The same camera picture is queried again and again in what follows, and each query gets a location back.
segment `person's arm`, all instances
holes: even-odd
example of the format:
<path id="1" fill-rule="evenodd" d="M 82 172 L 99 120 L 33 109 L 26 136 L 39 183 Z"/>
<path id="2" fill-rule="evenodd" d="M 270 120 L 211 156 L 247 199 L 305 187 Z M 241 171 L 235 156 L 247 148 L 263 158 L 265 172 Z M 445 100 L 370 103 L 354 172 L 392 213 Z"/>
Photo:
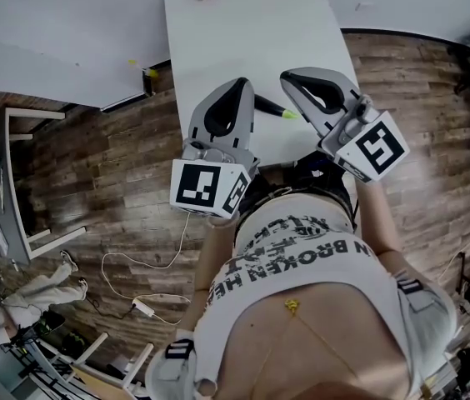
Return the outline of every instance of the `person's arm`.
<path id="1" fill-rule="evenodd" d="M 194 295 L 182 321 L 177 325 L 178 329 L 194 330 L 196 323 L 203 315 L 213 279 L 217 276 L 222 265 L 233 255 L 237 219 L 225 222 L 216 219 L 209 219 L 209 221 L 217 225 L 209 228 L 203 241 L 194 276 Z"/>
<path id="2" fill-rule="evenodd" d="M 407 269 L 411 277 L 421 282 L 429 282 L 403 257 L 398 230 L 382 184 L 356 181 L 356 189 L 361 213 L 362 239 L 377 255 L 379 262 L 391 274 Z"/>

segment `floor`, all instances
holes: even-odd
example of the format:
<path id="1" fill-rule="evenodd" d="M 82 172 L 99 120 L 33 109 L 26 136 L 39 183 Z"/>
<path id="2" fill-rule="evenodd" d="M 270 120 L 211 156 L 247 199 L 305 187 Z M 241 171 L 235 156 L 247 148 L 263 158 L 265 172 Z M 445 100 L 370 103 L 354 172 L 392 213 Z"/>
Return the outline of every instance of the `floor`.
<path id="1" fill-rule="evenodd" d="M 461 70 L 440 43 L 388 35 L 345 37 L 362 91 L 377 108 L 392 112 L 411 147 L 384 185 L 407 259 L 437 280 L 450 257 L 470 242 L 470 93 L 453 94 Z M 99 308 L 76 302 L 56 309 L 67 318 L 68 328 L 89 340 L 109 334 L 95 356 L 100 363 L 118 353 L 133 355 L 146 343 L 161 347 L 173 330 L 137 311 L 122 320 L 98 313 L 123 315 L 130 306 L 103 280 L 104 253 L 127 253 L 165 265 L 177 251 L 185 225 L 187 215 L 168 204 L 171 161 L 180 156 L 182 137 L 170 70 L 163 75 L 164 91 L 155 97 L 109 115 L 76 111 L 12 153 L 19 167 L 31 162 L 23 170 L 32 175 L 17 186 L 35 211 L 33 231 L 50 227 L 59 234 L 87 228 L 86 235 L 67 244 L 80 267 L 71 283 L 85 277 L 88 296 Z M 105 271 L 116 290 L 129 297 L 189 296 L 204 233 L 203 220 L 191 216 L 182 253 L 169 269 L 109 256 Z M 467 252 L 470 273 L 470 248 Z M 58 264 L 58 251 L 53 251 L 35 259 L 25 272 L 1 265 L 4 283 L 14 289 Z M 458 269 L 456 260 L 442 278 L 449 293 L 455 290 Z M 170 322 L 185 309 L 172 298 L 154 297 L 148 303 Z M 460 320 L 470 332 L 470 315 Z"/>

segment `shoe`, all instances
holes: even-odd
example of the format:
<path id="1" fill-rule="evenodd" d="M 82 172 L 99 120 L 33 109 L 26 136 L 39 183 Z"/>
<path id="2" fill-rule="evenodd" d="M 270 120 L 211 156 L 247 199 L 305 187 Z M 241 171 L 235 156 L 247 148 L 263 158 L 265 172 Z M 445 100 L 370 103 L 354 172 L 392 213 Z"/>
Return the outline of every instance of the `shoe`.
<path id="1" fill-rule="evenodd" d="M 79 279 L 79 286 L 83 290 L 83 297 L 82 297 L 82 300 L 83 300 L 87 297 L 87 290 L 88 290 L 87 280 L 85 280 L 83 277 L 81 277 Z"/>
<path id="2" fill-rule="evenodd" d="M 74 262 L 72 257 L 68 254 L 66 250 L 61 251 L 61 258 L 64 263 L 69 263 L 72 267 L 72 272 L 75 273 L 79 270 L 78 265 Z"/>

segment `white table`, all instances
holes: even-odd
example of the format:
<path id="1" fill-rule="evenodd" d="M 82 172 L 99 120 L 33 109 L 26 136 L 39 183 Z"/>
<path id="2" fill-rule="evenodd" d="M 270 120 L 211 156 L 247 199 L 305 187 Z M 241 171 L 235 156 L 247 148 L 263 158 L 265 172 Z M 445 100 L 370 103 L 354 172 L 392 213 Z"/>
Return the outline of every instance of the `white table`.
<path id="1" fill-rule="evenodd" d="M 49 118 L 63 120 L 64 112 L 38 111 L 23 108 L 2 108 L 0 110 L 0 231 L 7 242 L 7 255 L 13 263 L 29 265 L 32 259 L 58 248 L 64 243 L 81 236 L 86 232 L 85 227 L 69 232 L 36 249 L 31 249 L 30 243 L 51 234 L 45 230 L 28 237 L 24 230 L 22 216 L 18 208 L 17 193 L 11 167 L 11 142 L 29 141 L 32 134 L 10 134 L 9 119 L 11 117 Z"/>
<path id="2" fill-rule="evenodd" d="M 249 78 L 255 93 L 292 110 L 279 75 L 299 67 L 337 70 L 357 83 L 328 0 L 165 0 L 172 73 L 182 135 L 213 89 Z M 256 112 L 250 140 L 262 166 L 298 160 L 318 136 L 302 118 Z"/>

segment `white chair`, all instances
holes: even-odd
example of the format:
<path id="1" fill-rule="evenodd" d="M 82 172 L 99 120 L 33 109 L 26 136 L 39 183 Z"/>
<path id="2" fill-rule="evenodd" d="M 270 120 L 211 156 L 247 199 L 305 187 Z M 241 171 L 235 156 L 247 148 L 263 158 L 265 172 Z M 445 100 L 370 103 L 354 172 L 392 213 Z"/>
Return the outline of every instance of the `white chair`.
<path id="1" fill-rule="evenodd" d="M 141 383 L 132 384 L 139 369 L 144 364 L 153 350 L 153 344 L 149 343 L 138 356 L 135 363 L 129 369 L 124 379 L 112 377 L 88 366 L 85 362 L 96 351 L 96 349 L 108 338 L 104 332 L 98 339 L 77 359 L 61 354 L 56 348 L 39 339 L 37 342 L 54 357 L 48 362 L 53 365 L 57 360 L 67 363 L 72 372 L 65 378 L 66 383 L 70 383 L 74 378 L 80 379 L 87 387 L 87 390 L 96 395 L 101 400 L 136 400 L 136 396 L 146 397 L 147 392 Z"/>

